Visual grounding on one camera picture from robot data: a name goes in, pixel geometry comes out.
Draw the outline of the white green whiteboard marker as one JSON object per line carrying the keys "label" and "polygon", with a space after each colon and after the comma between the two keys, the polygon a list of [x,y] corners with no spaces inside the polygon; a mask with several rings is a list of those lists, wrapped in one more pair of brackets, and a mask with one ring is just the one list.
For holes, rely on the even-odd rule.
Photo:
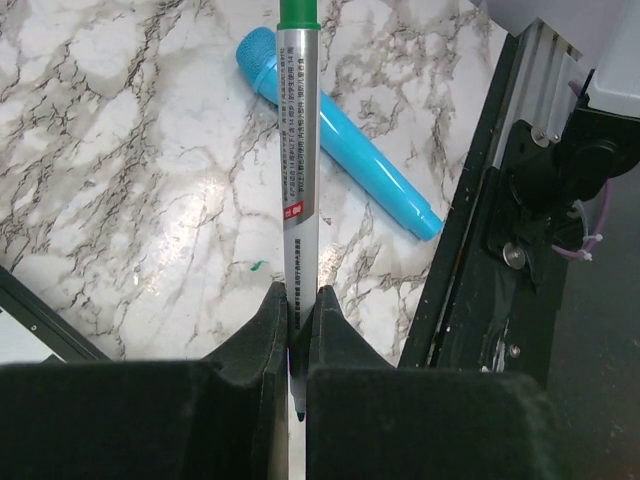
{"label": "white green whiteboard marker", "polygon": [[281,1],[276,34],[290,390],[300,421],[306,416],[311,323],[318,290],[317,10],[316,1]]}

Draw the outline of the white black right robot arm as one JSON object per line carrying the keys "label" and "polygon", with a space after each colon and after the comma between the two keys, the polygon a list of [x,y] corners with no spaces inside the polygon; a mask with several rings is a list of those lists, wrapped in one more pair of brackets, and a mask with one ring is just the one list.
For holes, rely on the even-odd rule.
{"label": "white black right robot arm", "polygon": [[639,3],[623,10],[563,136],[569,200],[593,198],[639,163]]}

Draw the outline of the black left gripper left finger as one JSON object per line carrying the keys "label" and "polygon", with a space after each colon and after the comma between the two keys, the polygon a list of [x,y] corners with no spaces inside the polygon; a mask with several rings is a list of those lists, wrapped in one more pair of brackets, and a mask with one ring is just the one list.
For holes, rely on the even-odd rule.
{"label": "black left gripper left finger", "polygon": [[284,479],[286,302],[196,360],[1,364],[5,479]]}

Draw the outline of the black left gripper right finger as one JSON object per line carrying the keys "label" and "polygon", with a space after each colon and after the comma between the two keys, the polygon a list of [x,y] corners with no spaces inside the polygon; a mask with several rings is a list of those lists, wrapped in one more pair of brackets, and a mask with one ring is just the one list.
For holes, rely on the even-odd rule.
{"label": "black left gripper right finger", "polygon": [[306,400],[310,479],[566,479],[553,407],[522,374],[395,368],[318,292]]}

